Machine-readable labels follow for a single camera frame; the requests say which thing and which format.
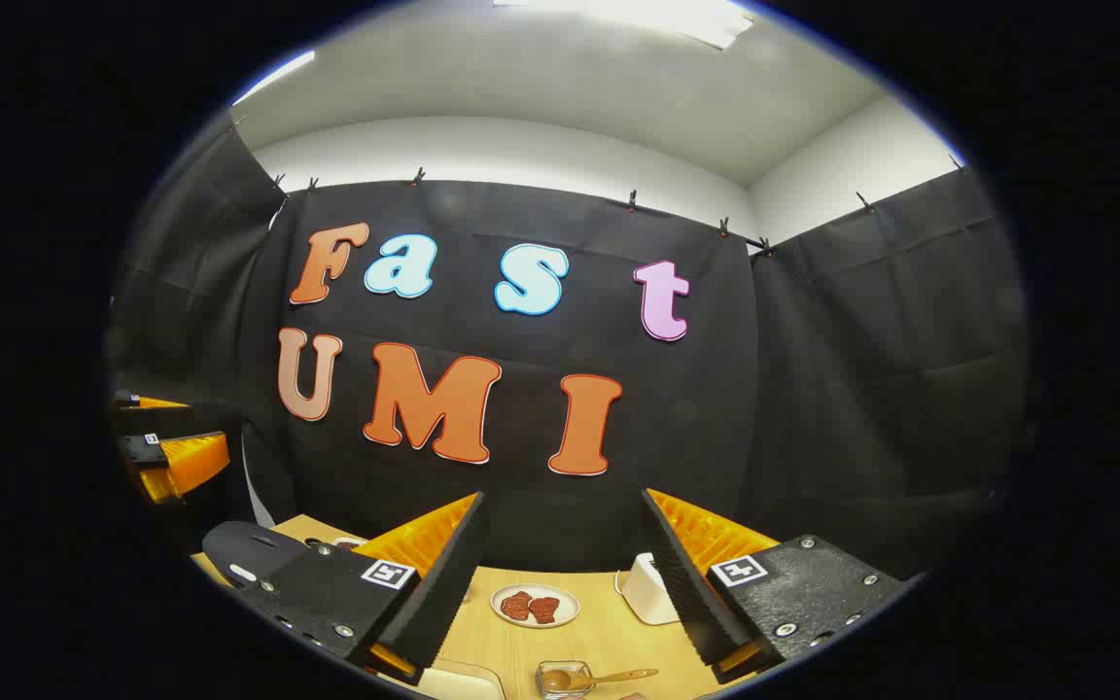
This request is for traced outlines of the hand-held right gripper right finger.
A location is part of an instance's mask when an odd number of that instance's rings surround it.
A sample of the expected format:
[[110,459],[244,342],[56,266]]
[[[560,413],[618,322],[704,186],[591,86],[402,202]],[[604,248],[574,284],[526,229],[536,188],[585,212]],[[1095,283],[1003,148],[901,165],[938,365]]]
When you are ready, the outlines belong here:
[[914,585],[823,538],[777,541],[657,489],[642,489],[642,512],[668,598],[721,685],[830,646]]

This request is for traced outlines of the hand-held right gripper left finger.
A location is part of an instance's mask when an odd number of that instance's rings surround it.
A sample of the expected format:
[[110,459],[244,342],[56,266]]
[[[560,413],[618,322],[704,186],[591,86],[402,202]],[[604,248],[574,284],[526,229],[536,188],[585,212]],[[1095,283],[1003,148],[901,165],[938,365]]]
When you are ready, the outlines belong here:
[[307,646],[418,685],[483,558],[484,501],[472,493],[356,545],[236,522],[234,592]]

